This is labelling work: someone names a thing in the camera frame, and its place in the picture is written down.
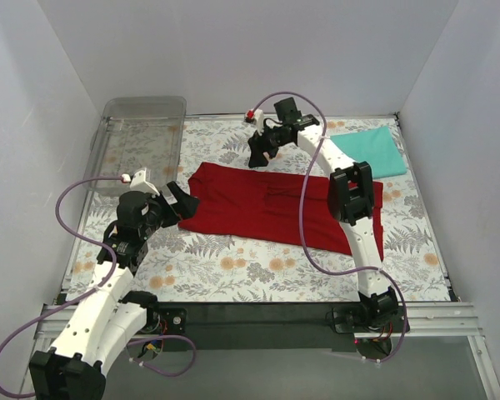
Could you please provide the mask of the red t shirt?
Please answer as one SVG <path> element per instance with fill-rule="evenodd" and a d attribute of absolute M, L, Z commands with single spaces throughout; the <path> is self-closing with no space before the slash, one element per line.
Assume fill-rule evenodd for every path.
<path fill-rule="evenodd" d="M 200 200 L 196 214 L 179 223 L 195 233 L 300 245 L 298 208 L 303 175 L 258 172 L 203 162 L 188 179 Z M 310 248 L 349 255 L 345 233 L 328 211 L 326 177 L 308 179 L 304 234 Z"/>

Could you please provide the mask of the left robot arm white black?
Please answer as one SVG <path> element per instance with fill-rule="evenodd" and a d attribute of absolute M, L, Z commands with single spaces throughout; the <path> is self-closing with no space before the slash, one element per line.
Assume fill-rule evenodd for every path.
<path fill-rule="evenodd" d="M 88 290 L 49 348 L 31 357 L 37 399 L 100 399 L 109 369 L 136 333 L 174 333 L 173 318 L 158 311 L 157 296 L 129 286 L 148 253 L 148 239 L 192 218 L 198 204 L 175 182 L 162 189 L 131 182 L 104 231 Z"/>

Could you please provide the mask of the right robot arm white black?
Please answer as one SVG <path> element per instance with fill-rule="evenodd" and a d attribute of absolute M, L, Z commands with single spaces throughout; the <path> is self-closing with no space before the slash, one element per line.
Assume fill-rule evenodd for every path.
<path fill-rule="evenodd" d="M 321 111 L 302 114 L 296 94 L 285 92 L 275 103 L 277 121 L 268 124 L 264 111 L 255 106 L 244 115 L 244 122 L 254 126 L 248 145 L 250 168 L 268 165 L 279 148 L 294 144 L 310 155 L 311 167 L 319 166 L 328 175 L 327 208 L 345 233 L 357 276 L 359 314 L 353 323 L 386 328 L 399 311 L 399 292 L 395 282 L 382 269 L 373 222 L 375 191 L 372 169 L 367 162 L 357 162 L 333 143 L 327 135 L 328 123 Z"/>

